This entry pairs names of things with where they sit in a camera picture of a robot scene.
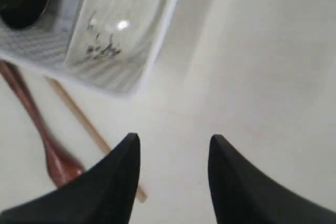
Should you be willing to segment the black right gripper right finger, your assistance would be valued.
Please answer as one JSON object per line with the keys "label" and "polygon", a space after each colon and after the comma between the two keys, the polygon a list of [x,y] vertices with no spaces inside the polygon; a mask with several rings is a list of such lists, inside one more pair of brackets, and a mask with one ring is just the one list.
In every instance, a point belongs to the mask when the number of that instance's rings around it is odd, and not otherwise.
{"label": "black right gripper right finger", "polygon": [[335,212],[277,183],[222,135],[209,143],[208,184],[217,223],[335,223]]}

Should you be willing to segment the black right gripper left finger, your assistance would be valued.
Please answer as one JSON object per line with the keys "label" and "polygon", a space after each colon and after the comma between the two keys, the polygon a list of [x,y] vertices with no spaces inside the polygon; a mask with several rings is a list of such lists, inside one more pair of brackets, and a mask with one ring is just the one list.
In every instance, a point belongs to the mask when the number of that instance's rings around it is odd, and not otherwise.
{"label": "black right gripper left finger", "polygon": [[129,133],[99,163],[70,183],[2,211],[1,223],[129,223],[140,161],[140,138]]}

